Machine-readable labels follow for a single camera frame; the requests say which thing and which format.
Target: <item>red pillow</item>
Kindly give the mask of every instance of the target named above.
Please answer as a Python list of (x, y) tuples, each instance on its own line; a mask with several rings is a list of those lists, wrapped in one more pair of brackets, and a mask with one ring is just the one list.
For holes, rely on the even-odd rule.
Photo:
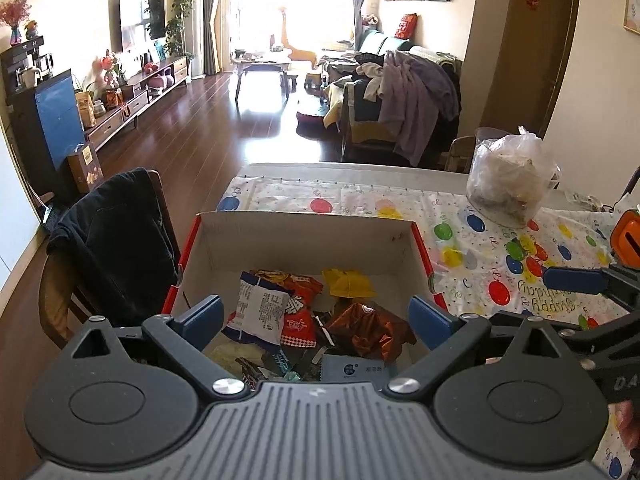
[(405, 14), (400, 20), (398, 30), (396, 30), (396, 38), (399, 40), (408, 40), (414, 34), (415, 25), (418, 23), (418, 15)]

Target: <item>tv stand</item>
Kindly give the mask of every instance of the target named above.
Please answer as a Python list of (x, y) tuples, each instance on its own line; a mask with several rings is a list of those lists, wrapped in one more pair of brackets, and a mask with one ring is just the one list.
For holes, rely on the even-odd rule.
[[(99, 150), (105, 143), (128, 124), (138, 127), (138, 117), (146, 112), (155, 102), (161, 100), (178, 85), (186, 86), (189, 75), (189, 60), (186, 56), (168, 57), (158, 63), (158, 70), (148, 74), (139, 72), (129, 79), (129, 82), (121, 86), (124, 104), (118, 108), (107, 110), (107, 113), (96, 119), (96, 125), (84, 132), (86, 140)], [(147, 89), (148, 80), (159, 73), (171, 68), (174, 84), (165, 88), (158, 96), (151, 97)]]

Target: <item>balloon print tablecloth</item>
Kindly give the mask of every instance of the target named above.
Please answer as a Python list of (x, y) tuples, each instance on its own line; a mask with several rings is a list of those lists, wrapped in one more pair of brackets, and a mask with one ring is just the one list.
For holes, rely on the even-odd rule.
[[(626, 314), (601, 296), (549, 290), (549, 266), (601, 267), (610, 262), (608, 213), (541, 209), (526, 228), (483, 219), (466, 197), (415, 189), (340, 182), (233, 179), (218, 210), (315, 212), (412, 220), (433, 264), (434, 287), (450, 313), (490, 316), (499, 310), (535, 314), (592, 328)], [(612, 478), (628, 470), (613, 416), (594, 461)]]

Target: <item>wooden floor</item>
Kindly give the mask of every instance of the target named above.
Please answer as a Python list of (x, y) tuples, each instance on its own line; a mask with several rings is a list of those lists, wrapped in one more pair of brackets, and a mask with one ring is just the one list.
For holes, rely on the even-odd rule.
[[(137, 129), (118, 133), (98, 158), (106, 176), (138, 166), (159, 171), (180, 244), (199, 211), (216, 208), (229, 181), (254, 162), (333, 162), (337, 139), (296, 133), (298, 93), (288, 102), (271, 73), (252, 73), (234, 102), (236, 77), (223, 74), (175, 88), (146, 111)], [(22, 412), (34, 382), (58, 354), (42, 333), (37, 297), (44, 245), (0, 317), (0, 479), (38, 464)]]

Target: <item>pink flower vase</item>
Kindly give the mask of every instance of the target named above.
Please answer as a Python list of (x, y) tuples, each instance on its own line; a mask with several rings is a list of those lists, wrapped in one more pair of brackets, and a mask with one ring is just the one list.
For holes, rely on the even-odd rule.
[(20, 28), (12, 27), (11, 28), (11, 38), (9, 39), (9, 44), (11, 46), (22, 43), (22, 34), (20, 33)]

